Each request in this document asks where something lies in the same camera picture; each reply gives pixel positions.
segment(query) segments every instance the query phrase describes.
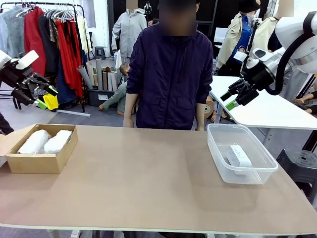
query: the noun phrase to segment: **bubble wrapped package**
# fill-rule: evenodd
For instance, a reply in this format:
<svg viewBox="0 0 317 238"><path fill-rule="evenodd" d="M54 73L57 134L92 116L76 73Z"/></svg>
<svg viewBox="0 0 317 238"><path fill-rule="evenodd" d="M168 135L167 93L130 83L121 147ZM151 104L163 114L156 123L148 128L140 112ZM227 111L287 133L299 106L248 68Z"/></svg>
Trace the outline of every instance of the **bubble wrapped package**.
<svg viewBox="0 0 317 238"><path fill-rule="evenodd" d="M44 145L45 154L58 154L71 137L72 132L69 130L60 130L56 136L50 139Z"/></svg>
<svg viewBox="0 0 317 238"><path fill-rule="evenodd" d="M18 154L44 154L44 145L50 138L46 130L35 131L18 150Z"/></svg>

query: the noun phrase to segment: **black stool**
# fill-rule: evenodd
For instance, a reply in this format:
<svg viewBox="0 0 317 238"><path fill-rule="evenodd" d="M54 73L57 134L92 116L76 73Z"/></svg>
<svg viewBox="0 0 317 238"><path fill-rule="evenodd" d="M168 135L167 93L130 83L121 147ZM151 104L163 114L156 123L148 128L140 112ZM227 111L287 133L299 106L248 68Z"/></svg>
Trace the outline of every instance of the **black stool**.
<svg viewBox="0 0 317 238"><path fill-rule="evenodd" d="M95 47L95 58L96 59L106 59L105 49L102 46L96 46Z"/></svg>
<svg viewBox="0 0 317 238"><path fill-rule="evenodd" d="M284 149L276 160L312 204L317 194L317 156L306 150Z"/></svg>

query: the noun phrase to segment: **blue shirt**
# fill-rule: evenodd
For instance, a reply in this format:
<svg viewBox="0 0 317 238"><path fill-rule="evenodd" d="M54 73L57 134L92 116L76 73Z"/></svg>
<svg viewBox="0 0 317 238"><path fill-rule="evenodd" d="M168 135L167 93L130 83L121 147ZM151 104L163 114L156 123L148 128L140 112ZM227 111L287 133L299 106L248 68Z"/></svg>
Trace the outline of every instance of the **blue shirt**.
<svg viewBox="0 0 317 238"><path fill-rule="evenodd" d="M234 48L232 55L230 57L232 60L236 60L233 57L235 56L235 54L237 53L239 48L243 47L244 49L247 49L251 35L252 35L252 27L249 26L249 19L246 15L242 15L241 37L240 37L240 40L239 40L236 48Z"/></svg>

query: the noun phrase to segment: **cardboard box flap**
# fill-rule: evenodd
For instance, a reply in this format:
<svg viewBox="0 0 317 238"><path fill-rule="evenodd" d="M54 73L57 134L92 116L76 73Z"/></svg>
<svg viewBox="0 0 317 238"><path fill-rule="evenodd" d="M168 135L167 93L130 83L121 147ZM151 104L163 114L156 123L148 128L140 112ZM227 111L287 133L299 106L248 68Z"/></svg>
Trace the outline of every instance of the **cardboard box flap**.
<svg viewBox="0 0 317 238"><path fill-rule="evenodd" d="M33 127L35 127L35 124L0 138L0 156L5 156Z"/></svg>

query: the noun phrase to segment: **clothes rack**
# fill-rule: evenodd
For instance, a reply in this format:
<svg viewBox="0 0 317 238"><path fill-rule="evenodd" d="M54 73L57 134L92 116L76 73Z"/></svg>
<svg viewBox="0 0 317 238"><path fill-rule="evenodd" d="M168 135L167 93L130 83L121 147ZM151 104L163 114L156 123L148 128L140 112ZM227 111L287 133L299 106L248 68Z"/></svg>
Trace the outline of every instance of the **clothes rack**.
<svg viewBox="0 0 317 238"><path fill-rule="evenodd" d="M1 9L0 9L0 13L2 13L3 11L3 5L5 4L31 4L31 5L55 5L55 6L71 6L74 8L74 15L75 15L75 26L76 26L76 31L77 31L77 35L80 36L79 34L79 28L78 28L78 21L77 21L77 12L76 12L76 7L80 7L82 9L82 13L83 13L83 17L85 18L85 12L84 12L84 8L79 5L79 4L70 4L70 3L54 3L54 2L38 2L38 1L15 1L15 2L4 2L1 4ZM83 46L81 44L81 41L79 40L79 47L81 50L83 50ZM84 83L84 95L86 94L86 88L85 88L85 82ZM77 99L78 103L82 106L82 111L83 113L85 112L85 107L84 107L84 103L81 101L81 99Z"/></svg>

